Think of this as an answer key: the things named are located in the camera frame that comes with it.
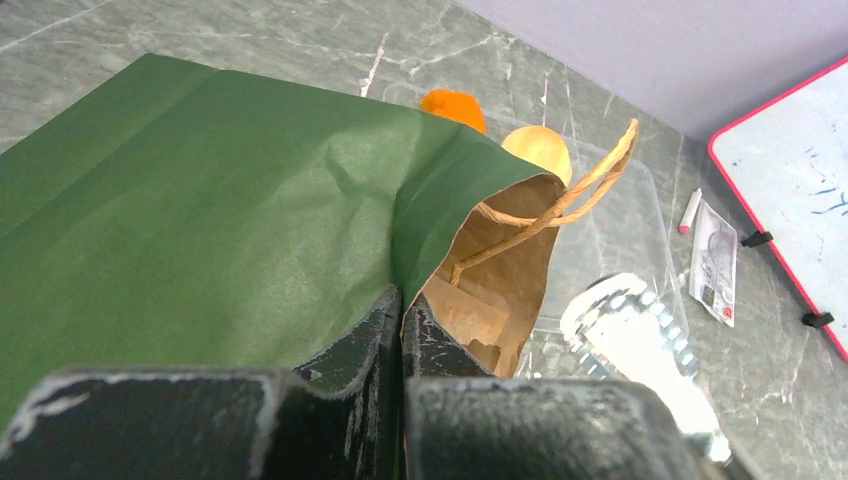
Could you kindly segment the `orange fake bread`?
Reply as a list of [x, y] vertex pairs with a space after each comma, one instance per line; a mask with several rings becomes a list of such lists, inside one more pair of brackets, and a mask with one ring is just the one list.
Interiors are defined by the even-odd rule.
[[469, 93], [448, 89], [432, 90], [419, 101], [419, 108], [426, 113], [466, 125], [481, 134], [487, 133], [483, 110], [478, 100]]

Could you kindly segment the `white ruler package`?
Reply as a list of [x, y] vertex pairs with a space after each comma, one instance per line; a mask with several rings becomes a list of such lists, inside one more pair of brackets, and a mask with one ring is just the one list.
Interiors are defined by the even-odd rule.
[[717, 321], [735, 326], [738, 234], [704, 199], [693, 223], [690, 296]]

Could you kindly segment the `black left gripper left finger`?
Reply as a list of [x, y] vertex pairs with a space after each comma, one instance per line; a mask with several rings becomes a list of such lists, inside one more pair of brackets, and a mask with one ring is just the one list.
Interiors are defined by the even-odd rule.
[[391, 285], [348, 332], [297, 367], [294, 479], [393, 479], [398, 466], [402, 294]]

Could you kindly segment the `round tan fake bun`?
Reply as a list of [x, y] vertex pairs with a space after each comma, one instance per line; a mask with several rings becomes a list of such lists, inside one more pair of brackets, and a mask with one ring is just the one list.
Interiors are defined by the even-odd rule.
[[565, 186], [573, 168], [568, 146], [557, 132], [543, 125], [529, 125], [509, 133], [501, 143], [504, 150], [556, 175]]

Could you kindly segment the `silver metal tongs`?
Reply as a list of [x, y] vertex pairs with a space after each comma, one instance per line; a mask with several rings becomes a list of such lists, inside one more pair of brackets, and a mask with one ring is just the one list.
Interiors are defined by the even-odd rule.
[[729, 463], [731, 443], [696, 380], [687, 334], [640, 277], [617, 273], [593, 283], [570, 301], [559, 328], [564, 340], [597, 362], [595, 372], [653, 390], [697, 453]]

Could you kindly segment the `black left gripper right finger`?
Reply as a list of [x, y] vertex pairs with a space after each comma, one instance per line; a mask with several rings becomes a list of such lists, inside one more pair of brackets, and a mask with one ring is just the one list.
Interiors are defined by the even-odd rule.
[[418, 297], [404, 316], [404, 453], [409, 479], [474, 479], [480, 466], [467, 387], [492, 372]]

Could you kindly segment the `green paper bag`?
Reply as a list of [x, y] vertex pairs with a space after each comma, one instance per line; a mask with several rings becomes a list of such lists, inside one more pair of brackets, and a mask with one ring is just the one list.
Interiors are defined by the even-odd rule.
[[293, 366], [552, 171], [417, 109], [146, 54], [1, 156], [1, 422], [71, 366]]

